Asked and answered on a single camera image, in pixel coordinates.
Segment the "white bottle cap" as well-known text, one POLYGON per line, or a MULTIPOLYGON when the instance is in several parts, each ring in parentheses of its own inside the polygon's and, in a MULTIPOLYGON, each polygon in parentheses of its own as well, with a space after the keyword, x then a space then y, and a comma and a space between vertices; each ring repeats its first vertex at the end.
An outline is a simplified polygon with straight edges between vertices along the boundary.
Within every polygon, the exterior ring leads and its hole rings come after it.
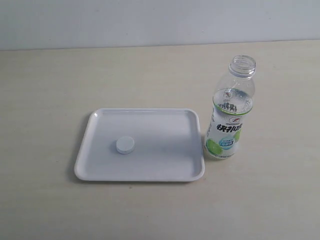
POLYGON ((116 150, 123 155, 133 152, 135 146, 135 140, 131 136, 122 136, 116 141, 116 150))

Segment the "clear plastic drink bottle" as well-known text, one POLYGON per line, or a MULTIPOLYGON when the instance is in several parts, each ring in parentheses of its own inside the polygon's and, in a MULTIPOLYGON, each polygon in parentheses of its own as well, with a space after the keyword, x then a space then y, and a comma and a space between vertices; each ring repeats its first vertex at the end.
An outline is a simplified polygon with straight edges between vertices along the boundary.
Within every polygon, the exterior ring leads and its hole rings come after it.
POLYGON ((256 61, 252 57, 236 55, 217 83, 204 136, 204 147, 211 158, 228 159, 237 152, 245 116, 253 108, 255 73, 256 61))

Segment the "white plastic tray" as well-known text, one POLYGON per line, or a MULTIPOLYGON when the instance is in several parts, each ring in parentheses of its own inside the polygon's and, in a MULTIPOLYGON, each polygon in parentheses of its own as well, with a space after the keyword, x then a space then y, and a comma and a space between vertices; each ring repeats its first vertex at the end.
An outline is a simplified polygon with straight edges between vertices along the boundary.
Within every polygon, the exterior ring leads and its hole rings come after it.
POLYGON ((89 117, 74 174, 87 182, 192 182, 205 172, 198 115, 188 108, 100 108, 89 117), (132 137, 135 149, 117 151, 132 137))

